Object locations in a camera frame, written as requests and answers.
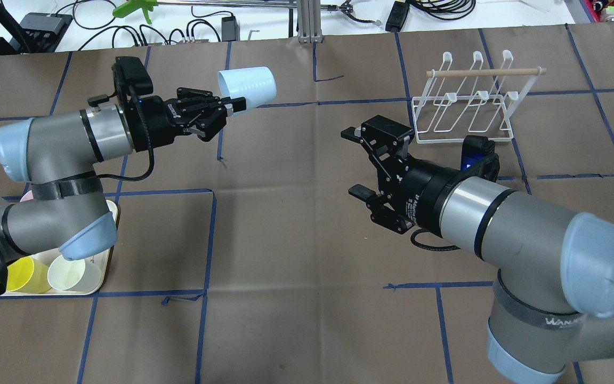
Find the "gray robotic arm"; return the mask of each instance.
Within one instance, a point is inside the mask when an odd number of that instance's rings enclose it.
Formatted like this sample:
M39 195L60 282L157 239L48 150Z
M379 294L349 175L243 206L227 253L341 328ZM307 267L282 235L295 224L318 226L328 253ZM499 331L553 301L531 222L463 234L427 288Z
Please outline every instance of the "gray robotic arm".
M227 117L246 109L246 98L177 89L163 101L138 58L116 58L112 67L117 104L108 95L90 107L36 117L0 128L0 163L10 178L30 182L33 200L0 207L0 294L6 265L33 253L59 248L68 260L87 258L117 241L100 178L143 180L154 168L153 149L179 135L210 141ZM136 151L148 151L141 177L97 175L93 165Z
M567 362L614 357L614 224L495 182L499 158L487 138L468 136L460 170L413 158L414 132L376 116L341 133L378 173L378 192L355 185L371 219L427 250L475 253L500 270L487 353L515 382L554 382ZM455 244L416 241L429 231Z

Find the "drying rack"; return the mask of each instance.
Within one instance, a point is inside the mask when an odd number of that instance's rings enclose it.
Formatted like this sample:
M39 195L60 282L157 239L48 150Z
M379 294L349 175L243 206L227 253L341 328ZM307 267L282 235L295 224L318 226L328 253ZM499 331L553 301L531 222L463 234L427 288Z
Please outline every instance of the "drying rack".
M546 73L546 68L511 68L513 54L509 50L502 52L502 58L502 65L499 69L482 69L484 65L482 53L475 51L473 52L473 63L469 69L452 70L453 56L450 52L443 53L439 70L426 72L428 81L426 81L423 94L411 99L414 108L416 142L419 144L460 143L463 142L466 134L487 133L490 129L492 131L496 129L499 132L499 135L490 138L491 140L510 141L513 139L510 117L536 83L537 78ZM504 83L510 76L529 76L529 78L521 90L502 92ZM458 88L448 92L449 85L446 85L448 78L463 78L463 80ZM478 84L485 83L491 85L489 90L478 89ZM492 114L491 119L488 123L476 124L476 117L480 114L481 109L485 110L484 107L488 103L495 106L495 111L488 111ZM458 113L458 117L444 119L447 111L459 108L463 109ZM419 127L420 118L430 115L432 115L430 123L427 126L423 124L422 128ZM463 119L468 118L470 118L468 124L459 124ZM467 126L467 130L459 132L455 130L458 126ZM433 134L453 137L437 139L433 138Z

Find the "green plastic toy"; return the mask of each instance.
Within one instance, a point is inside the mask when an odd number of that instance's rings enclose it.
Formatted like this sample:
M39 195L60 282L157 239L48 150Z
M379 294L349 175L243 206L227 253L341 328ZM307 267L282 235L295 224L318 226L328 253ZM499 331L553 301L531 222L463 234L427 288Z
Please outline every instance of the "green plastic toy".
M153 7L158 6L158 0L127 0L126 3L120 5L120 7L112 10L113 17L119 17L123 19L127 15L141 8L143 11L143 17L148 24L151 24L151 18L148 12L153 12Z

